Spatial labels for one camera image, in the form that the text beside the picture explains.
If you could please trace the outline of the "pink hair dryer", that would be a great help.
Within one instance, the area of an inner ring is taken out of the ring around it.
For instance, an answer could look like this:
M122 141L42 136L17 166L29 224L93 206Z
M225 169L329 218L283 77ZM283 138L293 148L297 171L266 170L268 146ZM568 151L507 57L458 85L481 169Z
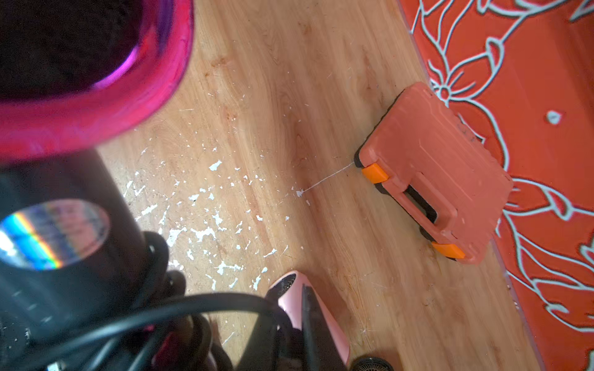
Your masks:
M299 271L290 271L275 281L267 291L266 297L276 301L278 305L286 312L292 323L292 327L302 330L302 298L303 288L311 288L316 294L316 299L323 312L323 317L329 328L334 345L340 355L341 360L347 365L351 355L349 341L344 331L339 326L337 320L332 316L326 304L320 298L312 283Z

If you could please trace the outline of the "dark green hair dryer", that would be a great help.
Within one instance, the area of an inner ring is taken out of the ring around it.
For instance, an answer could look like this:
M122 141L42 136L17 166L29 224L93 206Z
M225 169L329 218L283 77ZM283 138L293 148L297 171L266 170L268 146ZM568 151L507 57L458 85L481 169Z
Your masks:
M349 371L394 371L394 368L380 357L362 356L351 363Z

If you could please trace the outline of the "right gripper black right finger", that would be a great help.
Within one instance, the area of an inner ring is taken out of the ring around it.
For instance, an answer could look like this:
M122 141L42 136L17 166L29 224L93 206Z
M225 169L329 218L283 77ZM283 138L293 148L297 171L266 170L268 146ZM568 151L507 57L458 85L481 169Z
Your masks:
M302 303L304 370L346 371L313 288L303 287Z

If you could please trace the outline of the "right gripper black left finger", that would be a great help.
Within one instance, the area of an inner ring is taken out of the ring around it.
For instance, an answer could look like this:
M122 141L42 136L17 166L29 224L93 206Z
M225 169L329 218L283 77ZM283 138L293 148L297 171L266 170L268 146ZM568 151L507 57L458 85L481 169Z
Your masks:
M274 305L258 316L236 370L277 370L282 344L292 346L292 323Z

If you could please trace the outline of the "black hair dryer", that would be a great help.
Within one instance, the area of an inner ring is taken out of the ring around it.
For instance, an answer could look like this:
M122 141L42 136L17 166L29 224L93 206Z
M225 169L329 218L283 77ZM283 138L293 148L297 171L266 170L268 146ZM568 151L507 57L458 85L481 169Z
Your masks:
M154 370L170 324L64 341L162 295L164 239L139 229L97 145L175 93L190 1L1 4L1 368Z

